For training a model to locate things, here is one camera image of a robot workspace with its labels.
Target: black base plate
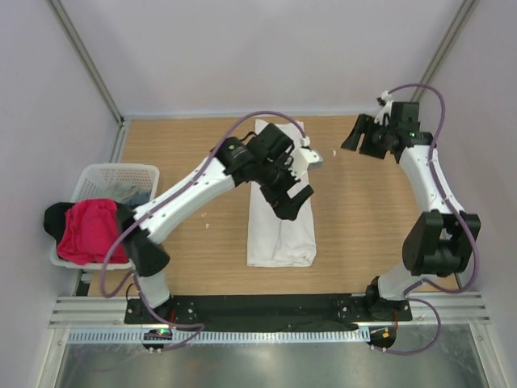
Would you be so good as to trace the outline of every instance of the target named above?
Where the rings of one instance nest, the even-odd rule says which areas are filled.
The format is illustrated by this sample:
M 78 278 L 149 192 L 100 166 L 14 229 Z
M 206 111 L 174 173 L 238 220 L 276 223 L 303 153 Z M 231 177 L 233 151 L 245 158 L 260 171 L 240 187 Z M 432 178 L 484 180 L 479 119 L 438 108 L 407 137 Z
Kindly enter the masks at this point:
M 364 297 L 350 294 L 177 296 L 157 313 L 175 323 L 203 323 L 207 331 L 226 332 L 352 331 L 355 323 L 394 317 L 393 310 L 368 311 Z M 412 319 L 408 302 L 401 302 L 397 319 Z M 129 300 L 124 322 L 156 323 L 140 299 Z

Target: gray cloth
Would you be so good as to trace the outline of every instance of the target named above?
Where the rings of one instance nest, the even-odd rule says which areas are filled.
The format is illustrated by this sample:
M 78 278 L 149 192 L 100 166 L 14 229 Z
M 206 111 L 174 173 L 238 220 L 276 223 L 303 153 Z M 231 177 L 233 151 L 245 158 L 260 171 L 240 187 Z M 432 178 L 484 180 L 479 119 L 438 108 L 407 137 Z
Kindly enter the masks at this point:
M 102 190 L 97 198 L 108 198 L 121 204 L 138 194 L 138 186 L 131 182 L 116 182 Z
M 135 196 L 133 196 L 127 202 L 124 202 L 124 205 L 128 206 L 139 206 L 146 204 L 151 199 L 151 192 L 139 192 Z

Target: black cloth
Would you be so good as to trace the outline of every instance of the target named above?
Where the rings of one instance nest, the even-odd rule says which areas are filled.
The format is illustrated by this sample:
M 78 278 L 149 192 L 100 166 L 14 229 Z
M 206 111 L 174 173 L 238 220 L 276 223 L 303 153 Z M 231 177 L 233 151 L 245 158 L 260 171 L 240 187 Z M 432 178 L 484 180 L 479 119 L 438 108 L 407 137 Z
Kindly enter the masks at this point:
M 75 204 L 71 202 L 58 202 L 45 210 L 43 219 L 43 228 L 45 232 L 50 234 L 59 244 L 63 239 L 66 229 L 65 213 Z

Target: white wall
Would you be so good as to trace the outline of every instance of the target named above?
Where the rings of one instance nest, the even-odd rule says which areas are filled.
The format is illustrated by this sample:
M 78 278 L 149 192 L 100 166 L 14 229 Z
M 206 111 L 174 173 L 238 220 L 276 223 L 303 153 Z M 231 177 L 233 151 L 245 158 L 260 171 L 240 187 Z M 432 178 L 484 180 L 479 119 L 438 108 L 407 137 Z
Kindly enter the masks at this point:
M 357 112 L 418 81 L 460 0 L 63 0 L 120 110 Z
M 481 1 L 433 85 L 448 107 L 439 141 L 448 181 L 467 211 L 479 213 L 481 274 L 477 287 L 490 309 L 512 368 L 517 366 L 517 2 Z M 439 108 L 426 94 L 424 128 Z
M 44 210 L 108 158 L 115 121 L 43 0 L 0 12 L 0 385 L 34 386 L 45 328 L 77 273 L 54 268 Z

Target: metal floor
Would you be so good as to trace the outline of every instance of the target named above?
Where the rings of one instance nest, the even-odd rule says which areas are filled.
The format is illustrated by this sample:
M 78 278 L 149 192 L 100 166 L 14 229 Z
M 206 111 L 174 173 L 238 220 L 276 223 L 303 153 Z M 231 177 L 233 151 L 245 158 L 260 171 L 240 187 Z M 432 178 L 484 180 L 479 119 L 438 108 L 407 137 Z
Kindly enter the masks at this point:
M 399 327 L 395 348 L 420 348 L 435 330 L 434 325 Z M 408 357 L 370 351 L 363 343 L 200 345 L 135 357 L 142 349 L 69 344 L 56 387 L 489 387 L 469 325 L 443 326 L 432 349 Z

